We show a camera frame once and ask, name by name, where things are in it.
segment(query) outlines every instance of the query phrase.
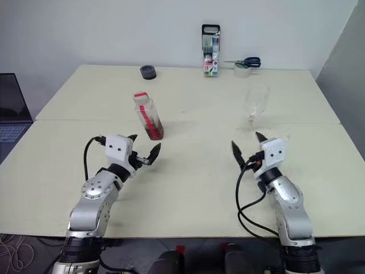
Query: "gray floor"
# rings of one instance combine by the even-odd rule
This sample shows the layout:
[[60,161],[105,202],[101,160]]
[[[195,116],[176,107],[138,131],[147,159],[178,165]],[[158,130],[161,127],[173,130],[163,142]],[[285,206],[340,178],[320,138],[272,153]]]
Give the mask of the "gray floor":
[[[59,240],[44,239],[49,244],[60,244]],[[43,273],[49,262],[59,253],[60,247],[48,247],[35,237],[29,236],[25,243],[35,249],[33,263],[21,273]],[[276,265],[278,255],[275,250],[258,239],[243,238],[194,238],[194,239],[124,239],[117,240],[114,247],[102,253],[103,260],[112,267],[134,268],[140,274],[148,271],[151,264],[164,251],[175,250],[176,245],[186,246],[185,262],[187,273],[222,273],[222,257],[220,243],[236,243],[240,245],[257,263]],[[347,239],[317,239],[323,249],[318,253],[322,268],[326,274],[364,274],[365,267],[356,267],[350,271],[341,270],[341,265],[354,261],[365,261],[365,237]],[[27,261],[29,252],[20,252],[21,260]],[[0,273],[4,273],[8,264],[8,256],[0,257]],[[98,273],[106,273],[100,268]]]

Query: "laptop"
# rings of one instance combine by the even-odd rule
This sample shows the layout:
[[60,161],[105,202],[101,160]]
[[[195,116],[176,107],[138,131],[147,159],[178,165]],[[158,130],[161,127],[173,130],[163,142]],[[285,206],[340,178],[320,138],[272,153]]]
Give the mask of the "laptop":
[[0,73],[0,164],[32,125],[14,73]]

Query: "white tabletop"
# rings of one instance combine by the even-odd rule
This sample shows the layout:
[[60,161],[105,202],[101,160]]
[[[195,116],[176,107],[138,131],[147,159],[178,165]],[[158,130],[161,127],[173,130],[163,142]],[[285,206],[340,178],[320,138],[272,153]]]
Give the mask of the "white tabletop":
[[[138,133],[134,149],[142,156],[157,143],[148,139],[135,115],[130,119],[36,121],[0,166],[0,232],[64,236],[84,182],[82,158],[89,138]],[[288,140],[281,170],[303,191],[315,236],[364,235],[365,163],[340,124],[272,124],[249,130],[227,119],[216,130],[202,120],[163,121],[160,156],[127,180],[112,207],[106,237],[249,236],[237,220],[239,170],[230,141],[247,158],[258,150],[254,130]],[[106,164],[104,148],[93,144],[89,173]],[[241,184],[242,204],[260,194],[249,172]],[[248,215],[276,229],[268,200]]]
[[249,83],[270,89],[262,119],[273,123],[339,123],[308,71],[255,70],[246,79],[221,69],[216,79],[200,68],[157,67],[157,78],[144,80],[136,66],[80,66],[38,114],[37,120],[116,120],[132,113],[132,94],[146,91],[162,120],[195,117],[242,120]]

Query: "roll of tape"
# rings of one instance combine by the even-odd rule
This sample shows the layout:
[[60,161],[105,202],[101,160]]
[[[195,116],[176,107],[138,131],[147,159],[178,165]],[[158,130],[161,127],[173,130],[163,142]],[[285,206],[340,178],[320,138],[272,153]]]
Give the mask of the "roll of tape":
[[251,74],[251,68],[245,67],[244,65],[242,65],[240,63],[234,63],[233,74],[234,74],[234,76],[239,77],[239,78],[247,78]]

